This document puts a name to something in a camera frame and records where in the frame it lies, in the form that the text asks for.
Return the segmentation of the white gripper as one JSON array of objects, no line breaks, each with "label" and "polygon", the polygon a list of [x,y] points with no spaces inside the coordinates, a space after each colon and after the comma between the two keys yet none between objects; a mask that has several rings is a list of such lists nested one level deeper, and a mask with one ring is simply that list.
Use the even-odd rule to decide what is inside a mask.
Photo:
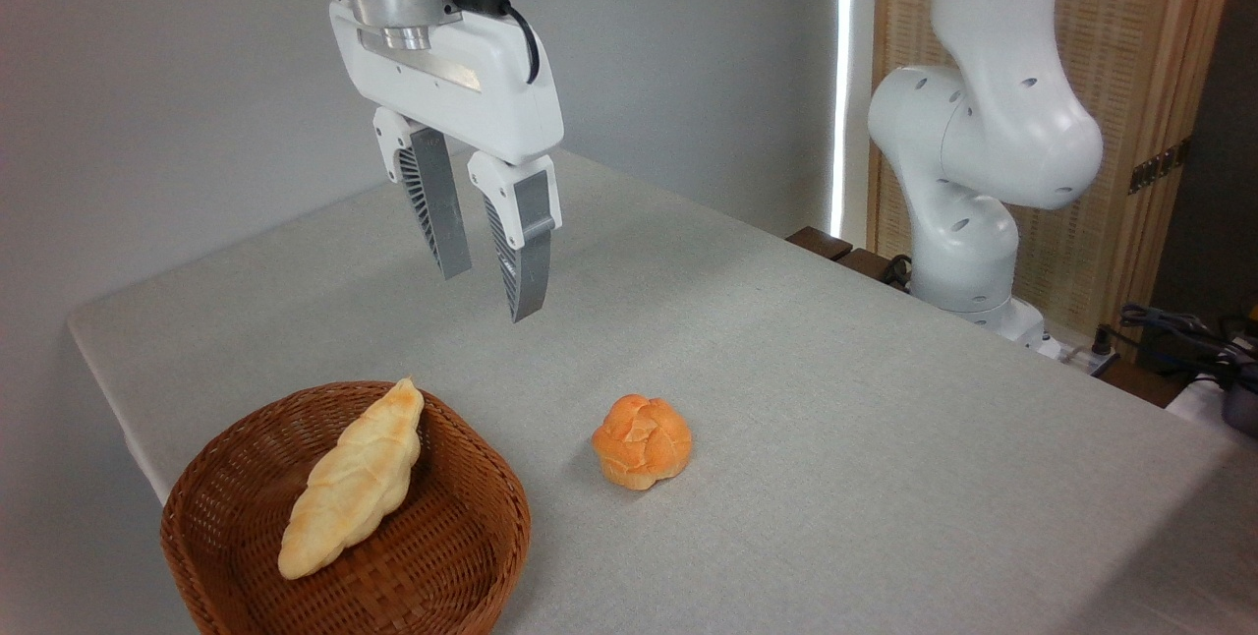
[{"label": "white gripper", "polygon": [[488,152],[473,153],[468,168],[484,196],[511,319],[538,312],[551,235],[562,226],[554,160],[543,153],[562,142],[564,117],[543,45],[530,80],[530,44],[513,18],[437,0],[428,48],[408,52],[387,47],[382,28],[359,23],[348,0],[328,3],[352,84],[382,106],[372,119],[382,166],[405,189],[437,267],[445,278],[472,267],[444,136],[452,135]]}]

